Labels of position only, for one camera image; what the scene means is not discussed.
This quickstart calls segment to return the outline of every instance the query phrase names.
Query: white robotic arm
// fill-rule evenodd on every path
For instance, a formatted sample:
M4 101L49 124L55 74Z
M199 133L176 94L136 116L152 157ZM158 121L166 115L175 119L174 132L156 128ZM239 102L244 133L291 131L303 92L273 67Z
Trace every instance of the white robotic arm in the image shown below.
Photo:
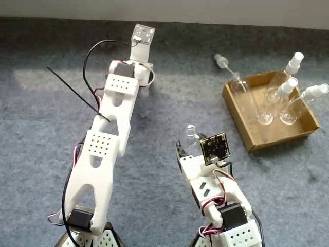
M113 168L116 158L123 156L126 149L139 87L149 85L150 72L153 73L152 64L147 61L154 32L154 28L136 24L132 36L131 59L111 63L99 114L95 116L86 134L81 155L71 171L65 193L65 218L67 225L75 231L71 233L75 241L78 243L79 239L83 240L81 245L78 243L80 246L90 246L92 242L93 246L102 244L112 194ZM116 104L118 100L122 100L120 105ZM112 120L117 121L118 135L104 132ZM78 198L88 186L94 192L95 209L77 205ZM61 211L59 218L60 223L63 223ZM66 238L57 246L73 244Z
M209 218L208 226L200 228L191 246L261 247L261 235L250 218L250 203L228 174L232 163L223 161L229 157L225 134L199 142L203 155L197 157L188 155L180 142L176 145L180 169L202 215ZM216 152L221 151L223 156L219 157Z

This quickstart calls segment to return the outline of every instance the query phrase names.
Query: blue-gray carpet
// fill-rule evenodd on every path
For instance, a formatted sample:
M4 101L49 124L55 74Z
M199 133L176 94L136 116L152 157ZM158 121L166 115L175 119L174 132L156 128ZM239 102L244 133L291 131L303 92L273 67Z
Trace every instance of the blue-gray carpet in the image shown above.
M284 67L297 50L305 59L300 88L328 82L329 31L144 23L156 27L150 62L156 82L138 96L125 156L117 159L108 219L127 246L188 246L204 222L179 172L175 140L193 123L226 131L234 174L263 222L266 246L327 246L329 99L312 106L321 129L309 138L248 154L221 96L230 78L220 52L241 75ZM94 112L47 69L90 102L83 60L102 39L129 41L134 22L0 20L0 246L54 246L65 229L46 216L59 210L74 145ZM87 77L103 86L125 46L104 45Z

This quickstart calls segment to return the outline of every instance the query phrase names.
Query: white wall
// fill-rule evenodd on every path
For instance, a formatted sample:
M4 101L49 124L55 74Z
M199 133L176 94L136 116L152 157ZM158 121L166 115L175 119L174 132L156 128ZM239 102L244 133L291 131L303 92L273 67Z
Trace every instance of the white wall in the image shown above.
M329 29L328 0L0 0L0 16Z

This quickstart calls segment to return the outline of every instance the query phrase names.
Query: white dropper cap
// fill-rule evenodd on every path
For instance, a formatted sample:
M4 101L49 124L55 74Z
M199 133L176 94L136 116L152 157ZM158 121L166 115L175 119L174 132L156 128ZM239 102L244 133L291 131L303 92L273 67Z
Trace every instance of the white dropper cap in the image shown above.
M310 86L302 93L301 97L306 100L312 100L314 98L320 97L329 93L329 85L324 83L321 85Z
M303 53L296 52L293 56L293 58L289 61L289 63L286 66L286 72L289 75L296 74L300 68L300 63L302 62L304 58Z
M288 97L297 85L298 80L295 77L290 77L278 88L278 96L281 98Z
M218 66L220 68L227 68L228 66L228 61L226 58L224 58L221 54L216 53L214 56L214 59L216 60Z

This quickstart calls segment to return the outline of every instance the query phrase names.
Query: cardboard box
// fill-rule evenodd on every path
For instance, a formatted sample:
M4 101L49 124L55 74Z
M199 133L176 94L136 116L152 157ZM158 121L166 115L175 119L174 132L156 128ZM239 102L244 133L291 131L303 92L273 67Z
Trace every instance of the cardboard box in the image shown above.
M251 87L257 105L261 105L264 102L264 92L274 74L275 71L244 78ZM288 140L305 137L319 128L316 118L303 100L298 101L295 109L296 111L302 111L303 114L300 115L300 118L293 125L283 124L278 116L268 126L261 125L257 121L246 121L246 117L243 117L242 111L238 107L237 99L232 94L230 85L231 82L225 84L223 98L240 132L247 151L254 151ZM296 88L290 97L298 97L299 95L300 91Z

